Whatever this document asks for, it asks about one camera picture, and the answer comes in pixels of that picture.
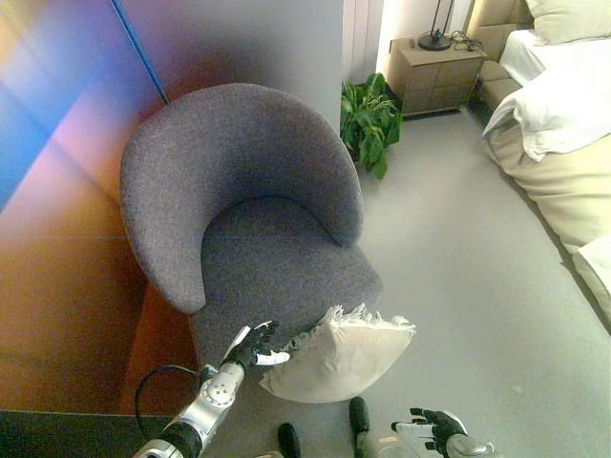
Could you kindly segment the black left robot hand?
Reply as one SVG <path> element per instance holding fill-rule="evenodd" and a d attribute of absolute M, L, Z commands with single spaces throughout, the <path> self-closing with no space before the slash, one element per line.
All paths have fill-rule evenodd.
<path fill-rule="evenodd" d="M 290 355 L 287 352 L 277 352 L 268 344 L 277 326 L 276 321 L 266 321 L 255 327 L 244 326 L 228 347 L 221 363 L 239 364 L 247 369 L 255 365 L 272 366 L 288 362 Z"/>

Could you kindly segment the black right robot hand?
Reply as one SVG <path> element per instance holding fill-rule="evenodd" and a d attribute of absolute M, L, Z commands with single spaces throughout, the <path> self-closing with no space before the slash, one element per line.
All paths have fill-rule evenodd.
<path fill-rule="evenodd" d="M 390 428 L 413 445 L 422 444 L 426 450 L 446 455 L 451 437 L 468 434 L 461 420 L 448 411 L 411 407 L 410 415 L 409 421 L 392 422 Z"/>

